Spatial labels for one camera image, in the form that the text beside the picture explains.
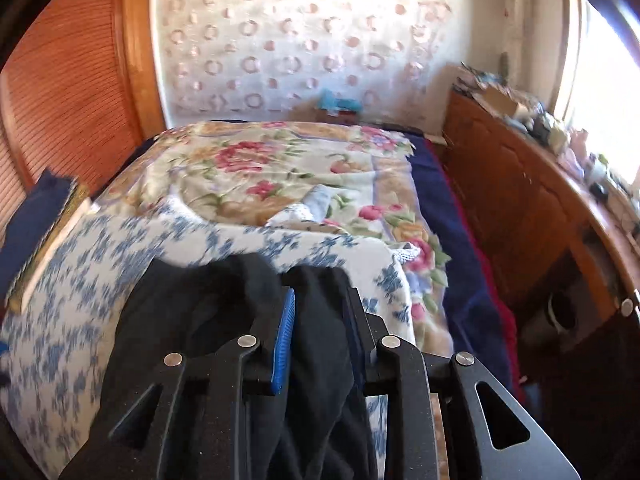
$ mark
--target dark blue fabric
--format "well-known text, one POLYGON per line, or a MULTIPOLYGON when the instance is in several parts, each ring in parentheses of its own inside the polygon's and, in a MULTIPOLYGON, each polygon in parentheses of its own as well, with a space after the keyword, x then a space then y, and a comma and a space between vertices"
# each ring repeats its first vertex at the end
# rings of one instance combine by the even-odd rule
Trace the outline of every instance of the dark blue fabric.
POLYGON ((447 264, 449 288, 444 296, 449 331, 456 352, 471 352, 509 390, 511 363, 500 314, 482 272, 473 242, 462 223, 453 193, 439 161, 421 137, 405 134, 415 146, 409 158, 420 212, 451 256, 447 264))
POLYGON ((9 220, 4 232, 4 246, 0 250, 0 302, 4 303, 14 277, 56 222, 68 200, 71 186, 71 179, 59 178, 44 170, 9 220))

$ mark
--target metal knob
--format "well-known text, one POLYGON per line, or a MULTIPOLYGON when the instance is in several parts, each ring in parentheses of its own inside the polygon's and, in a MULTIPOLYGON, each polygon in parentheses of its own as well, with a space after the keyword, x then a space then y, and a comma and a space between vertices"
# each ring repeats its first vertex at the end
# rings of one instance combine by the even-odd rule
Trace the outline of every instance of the metal knob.
POLYGON ((398 348, 400 346, 400 340, 394 335, 385 335, 382 338, 382 346, 387 348, 398 348))
POLYGON ((242 348, 251 348, 258 340, 251 334, 243 335, 238 338, 238 346, 242 348))
POLYGON ((456 354, 456 361, 458 361, 458 364, 461 364, 463 366, 471 366, 476 362, 476 358, 473 357, 469 352, 458 352, 456 354))
POLYGON ((178 352, 172 352, 164 356, 163 362, 167 366, 177 366, 182 362, 182 355, 178 352))
POLYGON ((622 314, 624 317, 629 317, 631 316, 631 314, 633 314, 634 309, 634 302, 629 298, 626 298, 626 300, 624 300, 620 305, 620 314, 622 314))

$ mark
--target louvered wardrobe door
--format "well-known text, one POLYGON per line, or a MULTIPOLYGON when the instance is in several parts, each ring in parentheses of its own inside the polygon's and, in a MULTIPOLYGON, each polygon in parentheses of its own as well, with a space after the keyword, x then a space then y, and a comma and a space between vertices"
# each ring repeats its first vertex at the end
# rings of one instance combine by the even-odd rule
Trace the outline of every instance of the louvered wardrobe door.
POLYGON ((3 73, 12 132, 37 180, 49 166, 98 189, 140 140, 118 58, 122 0, 52 0, 3 73))
POLYGON ((0 130, 0 244, 4 240, 6 223, 23 199, 24 188, 0 130))

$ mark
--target cardboard box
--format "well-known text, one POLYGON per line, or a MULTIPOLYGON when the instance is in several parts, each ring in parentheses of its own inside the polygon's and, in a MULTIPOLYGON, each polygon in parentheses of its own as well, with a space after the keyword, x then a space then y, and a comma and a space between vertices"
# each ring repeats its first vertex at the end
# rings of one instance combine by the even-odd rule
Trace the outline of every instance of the cardboard box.
POLYGON ((530 116, 529 109, 517 101, 503 94, 497 88, 488 86, 481 92, 485 102, 502 116, 507 116, 517 121, 526 120, 530 116))

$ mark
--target floral bedspread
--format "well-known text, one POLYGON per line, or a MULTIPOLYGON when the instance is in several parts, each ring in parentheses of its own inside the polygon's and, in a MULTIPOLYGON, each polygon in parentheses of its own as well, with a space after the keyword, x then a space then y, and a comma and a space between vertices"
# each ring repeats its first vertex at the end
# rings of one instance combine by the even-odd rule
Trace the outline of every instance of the floral bedspread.
POLYGON ((198 123, 160 135, 98 204, 109 214, 152 216, 177 192, 206 220, 263 226, 313 186, 334 188, 324 224, 420 249, 403 266, 411 291, 404 320, 421 350, 448 357, 442 298, 449 257, 420 215, 411 153, 403 135, 365 126, 198 123))
MULTIPOLYGON (((50 479, 85 443, 126 299, 153 258, 204 265, 230 254, 261 254, 278 271, 341 267, 364 307, 392 334, 414 342, 409 285, 386 245, 373 238, 193 222, 178 216, 86 216, 58 248, 21 316, 11 312, 0 358, 11 384, 0 403, 20 441, 50 479)), ((367 398, 383 475, 386 396, 367 398)))

